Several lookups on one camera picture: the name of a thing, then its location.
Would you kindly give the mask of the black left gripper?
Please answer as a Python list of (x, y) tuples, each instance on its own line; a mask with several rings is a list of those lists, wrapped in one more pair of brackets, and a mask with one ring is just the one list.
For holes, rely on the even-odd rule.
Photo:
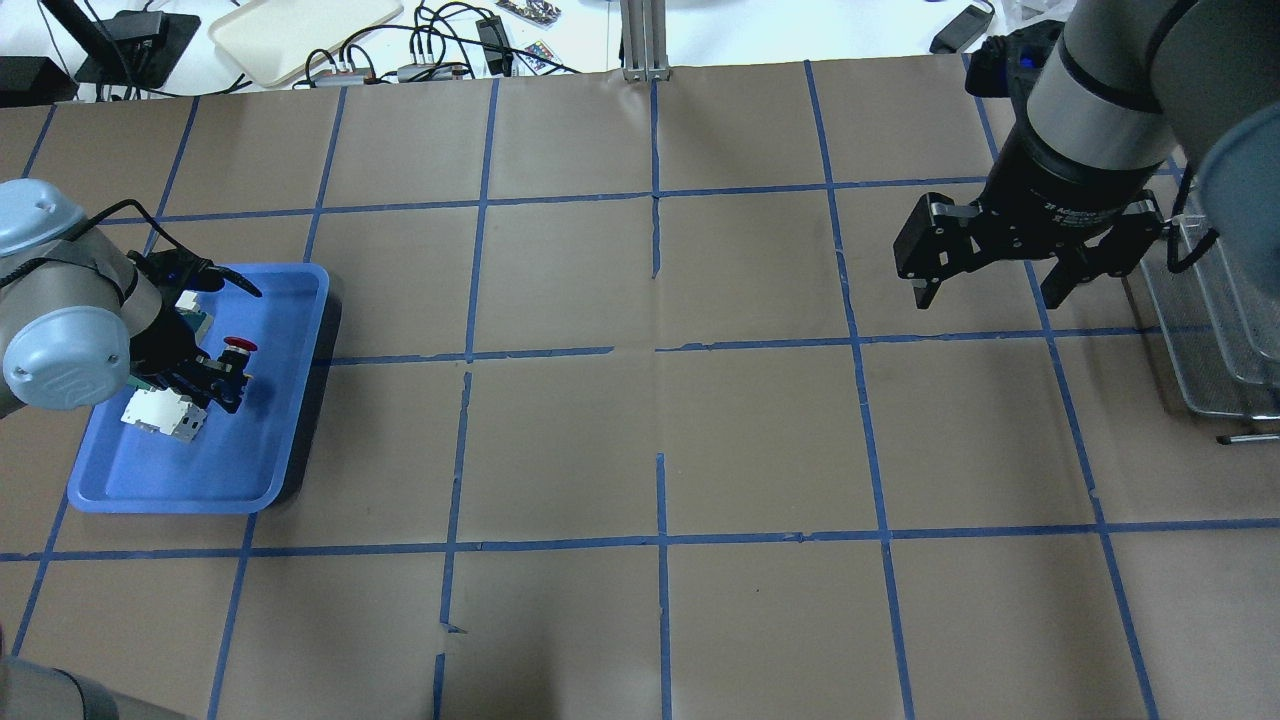
[(239, 411), (251, 352), (224, 350), (210, 357), (195, 342), (174, 307), (163, 306), (154, 320), (131, 338), (131, 375), (159, 389), (174, 389), (193, 401), (210, 401), (224, 413)]

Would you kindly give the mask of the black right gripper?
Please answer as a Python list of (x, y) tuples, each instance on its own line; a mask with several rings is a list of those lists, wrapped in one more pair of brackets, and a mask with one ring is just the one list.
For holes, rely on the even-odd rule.
[[(915, 307), (931, 307), (942, 283), (986, 260), (1047, 259), (1039, 283), (1047, 309), (1101, 275), (1129, 275), (1164, 233), (1155, 200), (1139, 200), (1158, 169), (1100, 169), (1052, 150), (1029, 126), (1014, 126), (975, 204), (923, 193), (893, 241), (899, 278)], [(1085, 241), (1106, 232), (1089, 246)]]

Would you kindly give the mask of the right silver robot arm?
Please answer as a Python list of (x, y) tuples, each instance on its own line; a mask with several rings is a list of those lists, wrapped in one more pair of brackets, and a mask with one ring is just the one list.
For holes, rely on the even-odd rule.
[(1079, 284), (1124, 277), (1171, 225), (1147, 184), (1180, 149), (1217, 242), (1277, 293), (1277, 4), (1079, 1), (987, 40), (966, 70), (975, 97), (1014, 123), (978, 197), (924, 193), (893, 242), (919, 309), (947, 279), (998, 261), (1053, 260), (1039, 290), (1057, 307)]

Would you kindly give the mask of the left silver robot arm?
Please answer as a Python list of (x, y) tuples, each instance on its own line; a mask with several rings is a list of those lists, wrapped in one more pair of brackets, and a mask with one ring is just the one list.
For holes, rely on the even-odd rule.
[(20, 178), (3, 183), (1, 205), (4, 416), (91, 407), (132, 380), (239, 410), (255, 345), (233, 340), (211, 356), (178, 302), (228, 284), (256, 297), (257, 286), (177, 240), (160, 252), (120, 251), (100, 224), (138, 209), (133, 199), (90, 215), (56, 186)]

